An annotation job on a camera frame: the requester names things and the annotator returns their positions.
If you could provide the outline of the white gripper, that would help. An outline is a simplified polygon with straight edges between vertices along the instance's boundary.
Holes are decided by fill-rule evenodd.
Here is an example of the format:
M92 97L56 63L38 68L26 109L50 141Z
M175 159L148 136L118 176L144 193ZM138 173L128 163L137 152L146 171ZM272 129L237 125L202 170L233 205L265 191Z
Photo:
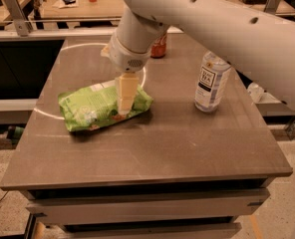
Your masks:
M101 50L101 56L110 58L116 68L123 72L115 79L117 90L117 105L120 115L127 115L134 104L139 85L139 78L135 72L141 70L148 58L149 52L138 53L126 48L114 33L108 46Z

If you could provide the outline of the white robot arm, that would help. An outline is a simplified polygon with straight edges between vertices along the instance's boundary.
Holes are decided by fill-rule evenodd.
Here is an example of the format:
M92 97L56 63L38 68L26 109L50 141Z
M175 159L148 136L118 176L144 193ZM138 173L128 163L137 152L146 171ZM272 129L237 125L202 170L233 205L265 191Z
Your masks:
M173 26L295 112L295 23L225 0L124 0L102 54L123 73L141 70Z

